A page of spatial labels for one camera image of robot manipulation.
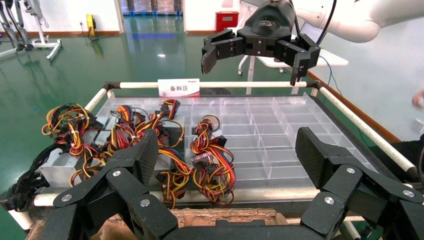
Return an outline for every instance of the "transparent storage bin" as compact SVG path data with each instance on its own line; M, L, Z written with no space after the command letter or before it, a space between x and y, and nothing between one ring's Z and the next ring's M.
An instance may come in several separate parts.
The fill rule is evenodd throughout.
M299 188L313 184L295 151L299 128L309 127L328 144L347 148L367 168L374 167L308 95L282 97L178 98L177 115L185 116L184 147L193 141L192 129L205 115L220 120L225 147L234 155L236 188ZM111 116L119 105L158 110L161 98L110 98L98 116Z

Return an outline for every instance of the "black wire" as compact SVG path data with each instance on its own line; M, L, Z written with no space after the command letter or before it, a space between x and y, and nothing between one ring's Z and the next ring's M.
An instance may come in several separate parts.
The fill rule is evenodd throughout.
M13 184L7 192L7 203L16 212L25 212L33 202L33 195L40 187L49 187L44 176L36 172L44 163L46 163L50 153L55 149L63 149L62 144L52 144L46 147L34 159L27 172L22 174L17 182Z
M322 29L321 35L318 38L318 41L316 41L316 44L319 46L321 44L321 42L323 41L324 35L327 32L327 28L330 25L331 19L333 18L333 14L334 14L334 10L336 9L336 4L337 4L337 0L333 0L332 2L332 7L331 7L331 12L330 15L328 16L328 20L327 23L325 24L324 28Z
M298 22L298 16L296 15L296 10L295 10L295 5L293 4L292 0L288 0L291 4L291 6L293 7L293 11L294 11L294 25L296 27L296 33L297 36L301 35L301 30L299 28L299 22Z
M92 32L92 29L93 29L93 27L92 27L92 26L90 26L90 27L88 28L88 35L87 35L87 38L88 38L90 41L96 41L96 40L99 40L99 37L98 37L98 36L94 36L94 37L91 37L91 36L90 36L90 33Z
M423 176L423 157L424 157L424 147L421 148L421 152L418 156L418 164L416 166L416 172L418 173L418 179L421 184L424 186L424 176Z

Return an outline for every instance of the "white desk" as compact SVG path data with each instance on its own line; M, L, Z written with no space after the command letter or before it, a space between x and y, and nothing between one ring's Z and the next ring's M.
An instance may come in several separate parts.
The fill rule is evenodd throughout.
M228 29L231 29L234 33L237 33L237 30L241 29L241 27L229 27ZM330 66L346 66L348 65L349 61L341 58L325 49L321 49L321 51L319 52L319 55L322 56L323 58L325 58L328 63L330 64ZM326 61L322 58L319 57L318 58L318 62L316 63L316 67L327 67L327 63ZM243 59L241 60L240 64L238 65L238 74L242 75L243 74L243 70L242 70L242 66L245 63L246 59L248 58L247 55L245 55L243 57ZM264 57L264 56L257 56L256 58L258 58L265 66L270 67L270 68L279 68L280 73L283 73L283 68L287 68L290 67L289 65L285 64L284 62L275 62L273 57ZM255 72L255 56L250 56L250 64L249 64L249 72L247 75L247 81L248 82L253 82L253 75ZM291 90L292 94L298 94L299 88L298 87L293 87ZM250 95L252 93L252 88L248 87L246 90L246 94Z

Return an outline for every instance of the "green floor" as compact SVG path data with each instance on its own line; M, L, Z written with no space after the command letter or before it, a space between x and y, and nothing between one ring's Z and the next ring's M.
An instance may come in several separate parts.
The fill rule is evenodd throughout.
M65 103L87 104L105 81L156 82L158 79L199 78L204 82L246 81L239 76L240 57L220 60L211 73L202 75L202 35L187 35L182 17L137 16L124 21L127 34L62 38L63 49L50 63L48 50L33 50L0 60L0 192L28 170L35 156L52 140L41 134L46 113ZM137 33L175 33L173 39L138 39ZM0 52L11 48L0 45ZM288 81L288 73L256 61L254 81ZM243 94L244 88L231 89ZM289 89L253 89L252 94L283 94ZM121 90L121 94L157 96L157 90ZM0 210L0 239L24 239L10 215Z

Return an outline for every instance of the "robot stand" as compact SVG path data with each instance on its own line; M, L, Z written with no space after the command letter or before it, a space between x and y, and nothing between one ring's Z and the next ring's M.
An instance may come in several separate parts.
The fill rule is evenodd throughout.
M35 39L32 41L32 45L34 46L34 48L37 49L50 49L53 48L53 50L51 50L50 54L47 55L47 59L52 61L56 55L59 52L60 47L62 46L62 41L60 39L57 39L56 42L49 42L49 36L45 37L44 36L44 32L43 29L41 27L41 23L40 23L40 19L35 15L35 22L37 23L38 26L38 34L39 34L39 39Z
M12 54L17 54L18 52L25 49L26 52L31 51L34 48L38 49L52 49L50 54L46 57L48 60L52 61L55 56L58 54L60 47L62 46L62 41L58 39L56 42L49 42L49 37L44 35L41 19L43 19L43 13L41 12L40 3L38 0L24 0L23 1L26 12L34 16L35 22L38 27L39 39L30 41L28 32L24 28L24 22L21 13L21 6L18 0L0 0L0 22L3 28L5 29L7 35L10 38L13 49L0 52L0 58L6 57ZM12 14L11 8L16 8L17 20ZM10 18L10 21L6 17L4 9L7 12L7 15Z

